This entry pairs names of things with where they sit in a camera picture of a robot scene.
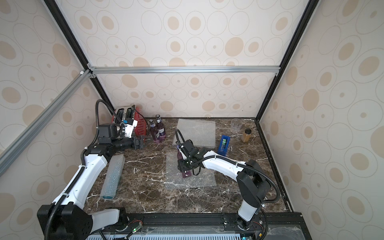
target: bubble wrap roll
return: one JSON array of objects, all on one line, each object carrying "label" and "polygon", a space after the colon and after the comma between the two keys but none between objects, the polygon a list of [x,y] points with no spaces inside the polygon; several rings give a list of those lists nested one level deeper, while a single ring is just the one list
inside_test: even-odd
[{"label": "bubble wrap roll", "polygon": [[112,156],[103,187],[101,188],[100,197],[104,199],[112,199],[115,197],[124,161],[125,158],[123,154]]}]

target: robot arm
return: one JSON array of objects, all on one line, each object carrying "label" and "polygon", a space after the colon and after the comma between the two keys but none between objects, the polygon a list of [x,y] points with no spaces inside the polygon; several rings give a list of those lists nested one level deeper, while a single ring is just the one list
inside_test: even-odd
[{"label": "robot arm", "polygon": [[[276,184],[264,173],[259,164],[250,160],[249,162],[236,161],[206,148],[198,149],[191,140],[180,142],[176,130],[177,144],[182,155],[178,160],[178,169],[181,172],[202,167],[213,169],[235,180],[240,188],[243,202],[238,210],[237,225],[242,229],[249,228],[252,224],[253,215],[258,213],[264,203],[275,203],[280,198],[280,191]],[[276,190],[276,198],[264,200],[269,190]]]},{"label": "robot arm", "polygon": [[98,124],[98,103],[96,102],[96,122],[98,131],[91,145],[81,153],[82,164],[63,192],[51,205],[42,205],[37,212],[45,239],[84,240],[89,234],[102,227],[126,226],[125,209],[106,209],[87,214],[83,211],[86,198],[101,170],[118,151],[128,148],[141,149],[145,137],[132,137],[137,121],[124,120],[120,124]]}]

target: red plastic basket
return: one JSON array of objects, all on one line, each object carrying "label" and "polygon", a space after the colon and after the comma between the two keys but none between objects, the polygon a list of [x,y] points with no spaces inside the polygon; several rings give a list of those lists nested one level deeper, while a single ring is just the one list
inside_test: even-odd
[{"label": "red plastic basket", "polygon": [[147,135],[147,123],[144,120],[144,118],[142,116],[140,116],[137,113],[137,111],[135,111],[134,119],[137,121],[137,127],[135,127],[136,136],[140,136],[140,135],[146,136]]}]

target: purple bottle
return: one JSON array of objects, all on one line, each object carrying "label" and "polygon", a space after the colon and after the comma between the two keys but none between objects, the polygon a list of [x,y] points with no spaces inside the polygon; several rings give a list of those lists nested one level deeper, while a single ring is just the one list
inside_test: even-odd
[{"label": "purple bottle", "polygon": [[161,117],[159,114],[156,114],[156,121],[157,121],[156,127],[159,130],[160,138],[163,140],[163,139],[167,138],[167,134],[166,134],[166,130],[164,127],[164,123],[161,121]]},{"label": "purple bottle", "polygon": [[149,125],[151,126],[151,129],[149,131],[151,132],[153,141],[155,143],[159,143],[160,142],[159,131],[158,131],[157,127],[155,126],[155,122],[152,119],[149,120]]}]

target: black metal frame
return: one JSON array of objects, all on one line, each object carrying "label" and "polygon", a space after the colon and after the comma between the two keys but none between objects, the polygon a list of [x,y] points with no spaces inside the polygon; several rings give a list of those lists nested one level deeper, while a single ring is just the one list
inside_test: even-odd
[{"label": "black metal frame", "polygon": [[301,39],[301,36],[303,35],[305,28],[308,25],[308,22],[310,21],[312,14],[314,10],[316,9],[316,6],[318,4],[319,0],[309,0],[307,7],[304,10],[303,15],[301,16],[301,19],[299,21],[299,24],[297,25],[296,31],[293,34],[293,37],[291,39],[291,42],[288,45],[287,51],[284,54],[284,57],[280,64],[280,71],[277,74],[277,76],[274,77],[271,86],[268,89],[268,92],[263,100],[262,106],[260,107],[259,112],[257,113],[256,120],[260,121],[261,117],[263,116],[265,109],[268,106],[269,101],[272,98],[273,93],[275,92],[275,89],[277,85],[280,82],[281,77],[283,76],[285,69],[287,68],[289,61],[291,60],[291,57],[299,44],[299,41]]},{"label": "black metal frame", "polygon": [[[69,25],[67,24],[63,14],[61,13],[59,7],[57,6],[55,0],[44,0],[46,3],[49,11],[51,12],[52,16],[56,20],[58,26],[60,27],[62,33],[64,34],[65,38],[67,39],[69,45],[73,49],[74,53],[76,54],[77,58],[79,59],[81,65],[84,69],[90,69],[91,66],[89,66],[89,61],[87,60],[84,52],[82,51],[79,43],[77,42],[74,34],[72,33]],[[271,100],[273,93],[279,84],[279,81],[281,80],[282,75],[284,74],[285,69],[287,68],[289,61],[305,31],[306,26],[308,25],[308,22],[318,4],[319,0],[309,0],[307,7],[304,10],[304,13],[300,19],[300,22],[297,26],[297,29],[292,37],[291,42],[289,43],[289,46],[287,48],[287,51],[284,54],[284,57],[280,64],[280,71],[277,74],[277,76],[274,77],[270,88],[268,89],[268,92],[266,94],[266,97],[263,100],[263,103],[261,105],[261,108],[255,118],[255,124],[257,126],[259,135],[261,137],[264,149],[266,151],[267,157],[269,159],[269,162],[272,167],[273,174],[275,175],[276,181],[278,183],[280,192],[282,194],[282,198],[284,200],[284,203],[286,205],[287,209],[290,209],[292,211],[292,205],[287,197],[286,190],[284,188],[284,185],[282,184],[282,180],[280,178],[280,175],[278,173],[278,170],[276,168],[275,161],[272,157],[272,154],[270,152],[270,149],[268,147],[268,144],[266,142],[266,139],[263,134],[263,130],[260,127],[260,119],[262,118],[262,115],[264,114],[269,101]],[[93,74],[94,78],[91,78],[93,85],[95,86],[96,90],[100,94],[101,98],[106,101],[112,109],[113,105],[111,101],[109,100],[106,92],[104,91],[102,85],[98,81],[95,74]],[[207,226],[207,225],[217,225],[217,224],[224,224],[222,222],[223,215],[233,216],[234,214],[128,214],[128,216],[131,219],[141,219],[144,221],[144,226]],[[309,234],[308,228],[306,227],[306,224],[304,222],[303,217],[300,213],[267,213],[267,219],[269,224],[281,224],[281,225],[299,225],[305,235],[305,238],[308,240],[311,240],[311,236]],[[106,228],[104,231],[108,232],[111,231],[111,229]]]},{"label": "black metal frame", "polygon": [[318,4],[319,0],[309,0],[305,10],[304,10],[304,13],[303,15],[301,16],[301,19],[299,21],[299,24],[296,28],[296,31],[295,33],[293,34],[293,37],[291,39],[291,42],[289,43],[289,46],[287,48],[287,51],[285,52],[284,54],[284,57],[281,61],[281,64],[280,64],[280,71],[279,73],[277,74],[277,76],[274,77],[272,83],[271,83],[271,86],[269,87],[268,89],[268,92],[263,100],[263,103],[260,107],[260,110],[259,112],[257,113],[257,116],[256,116],[256,119],[255,119],[255,124],[256,124],[256,127],[257,127],[257,130],[259,132],[259,135],[260,135],[260,138],[262,140],[262,143],[263,143],[263,146],[264,146],[264,149],[265,149],[265,153],[268,157],[268,160],[269,160],[269,163],[271,164],[271,168],[272,168],[272,171],[273,171],[273,174],[275,175],[275,179],[277,181],[277,184],[279,186],[279,189],[280,189],[280,192],[281,192],[281,197],[283,198],[283,201],[284,201],[284,204],[286,206],[287,209],[290,209],[292,211],[292,205],[289,201],[289,198],[288,198],[288,195],[287,195],[287,192],[284,188],[284,184],[281,180],[281,177],[280,177],[280,174],[277,170],[277,167],[276,167],[276,164],[275,164],[275,160],[273,159],[273,156],[271,154],[271,151],[268,147],[268,144],[267,144],[267,141],[265,139],[265,136],[264,136],[264,133],[263,133],[263,130],[260,126],[260,120],[269,104],[269,101],[271,100],[276,88],[277,88],[277,85],[279,84],[280,80],[281,80],[281,77],[283,76],[288,64],[289,64],[289,61],[291,60],[292,58],[292,55],[297,47],[297,45],[299,44],[299,41],[312,17],[312,14],[314,12],[314,10],[316,9],[316,6]]},{"label": "black metal frame", "polygon": [[[88,66],[88,59],[85,56],[83,50],[81,49],[79,43],[77,42],[75,36],[73,35],[68,23],[66,22],[63,14],[61,13],[59,7],[57,6],[55,0],[44,0],[45,4],[47,5],[49,11],[51,12],[53,18],[55,19],[57,25],[60,27],[61,32],[67,39],[69,45],[73,49],[74,53],[76,54],[76,57],[79,59],[81,65],[84,69],[89,69],[92,73],[92,70]],[[108,105],[114,110],[111,100],[108,98],[108,95],[104,91],[102,85],[100,84],[99,80],[97,79],[96,75],[93,74],[93,78],[91,78],[91,81],[93,85],[95,86],[97,92],[101,96],[101,98],[108,103]]]},{"label": "black metal frame", "polygon": [[[306,240],[312,240],[308,231],[307,225],[304,222],[301,213],[265,213],[268,226],[299,226]],[[248,230],[239,229],[238,226],[232,224],[237,216],[234,213],[217,213],[217,214],[127,214],[129,221],[135,219],[143,222],[143,233],[150,232],[157,227],[219,227],[223,230],[221,233],[240,233],[241,237],[253,237],[255,232],[262,233],[262,228],[258,224],[253,224]],[[252,221],[265,223],[265,218],[262,213],[254,215]],[[131,228],[125,229],[123,232],[117,232],[115,226],[108,226],[103,229],[103,232],[111,234],[129,234]]]}]

